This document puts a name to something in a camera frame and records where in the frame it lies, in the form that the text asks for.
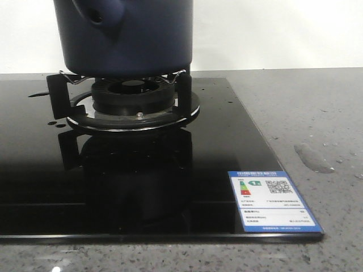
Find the gas cooktop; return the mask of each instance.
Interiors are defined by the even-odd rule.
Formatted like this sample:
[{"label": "gas cooktop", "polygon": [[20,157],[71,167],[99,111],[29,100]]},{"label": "gas cooktop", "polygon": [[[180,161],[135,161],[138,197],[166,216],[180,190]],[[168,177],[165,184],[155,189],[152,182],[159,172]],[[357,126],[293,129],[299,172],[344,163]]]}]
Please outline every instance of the gas cooktop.
[{"label": "gas cooktop", "polygon": [[[92,83],[70,86],[70,96]],[[45,80],[3,81],[0,90],[2,243],[323,237],[321,230],[247,231],[229,171],[283,168],[224,78],[193,79],[200,114],[186,127],[99,136],[53,119]]]}]

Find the white wall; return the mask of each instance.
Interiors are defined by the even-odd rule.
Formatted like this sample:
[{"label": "white wall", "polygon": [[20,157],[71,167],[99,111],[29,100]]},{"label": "white wall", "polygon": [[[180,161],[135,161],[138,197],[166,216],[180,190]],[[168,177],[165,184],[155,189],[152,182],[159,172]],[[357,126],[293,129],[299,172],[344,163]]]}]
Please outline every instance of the white wall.
[{"label": "white wall", "polygon": [[[359,0],[194,3],[193,70],[363,66]],[[0,73],[59,69],[53,1],[0,0]]]}]

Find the gas burner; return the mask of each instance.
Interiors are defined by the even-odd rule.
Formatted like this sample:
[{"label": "gas burner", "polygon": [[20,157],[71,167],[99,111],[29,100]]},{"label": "gas burner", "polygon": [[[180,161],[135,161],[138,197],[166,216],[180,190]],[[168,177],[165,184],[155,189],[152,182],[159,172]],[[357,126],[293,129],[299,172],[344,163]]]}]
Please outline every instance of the gas burner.
[{"label": "gas burner", "polygon": [[191,91],[192,78],[185,71],[167,78],[98,79],[91,92],[70,100],[67,83],[83,80],[64,73],[47,77],[55,119],[66,117],[72,128],[83,133],[181,127],[199,113],[199,99]]}]

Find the gas stove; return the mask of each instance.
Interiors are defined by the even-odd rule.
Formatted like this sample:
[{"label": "gas stove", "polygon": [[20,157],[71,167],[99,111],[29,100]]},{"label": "gas stove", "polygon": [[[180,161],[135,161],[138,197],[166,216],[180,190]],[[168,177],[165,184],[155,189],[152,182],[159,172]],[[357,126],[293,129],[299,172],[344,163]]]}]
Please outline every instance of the gas stove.
[{"label": "gas stove", "polygon": [[[50,95],[45,80],[0,82],[2,243],[323,237],[321,229],[251,231],[244,225],[229,173],[283,168],[226,79],[181,78],[191,100],[158,78],[85,79],[67,87],[80,79],[48,77]],[[120,88],[128,96],[156,88],[170,95],[163,96],[161,112],[155,104],[139,109],[122,101],[108,109],[118,115],[105,112],[102,92],[112,96]],[[92,92],[101,93],[99,101]]]}]

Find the gray countertop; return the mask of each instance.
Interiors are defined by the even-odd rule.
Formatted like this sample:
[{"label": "gray countertop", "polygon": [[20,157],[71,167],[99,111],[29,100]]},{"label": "gray countertop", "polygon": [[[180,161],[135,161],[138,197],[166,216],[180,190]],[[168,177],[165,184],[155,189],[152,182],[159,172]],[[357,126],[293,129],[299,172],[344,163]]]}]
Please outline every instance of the gray countertop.
[{"label": "gray countertop", "polygon": [[[1,245],[0,271],[363,271],[363,69],[193,72],[226,77],[326,236],[315,244]],[[44,79],[43,74],[0,80]],[[307,143],[335,168],[307,168]]]}]

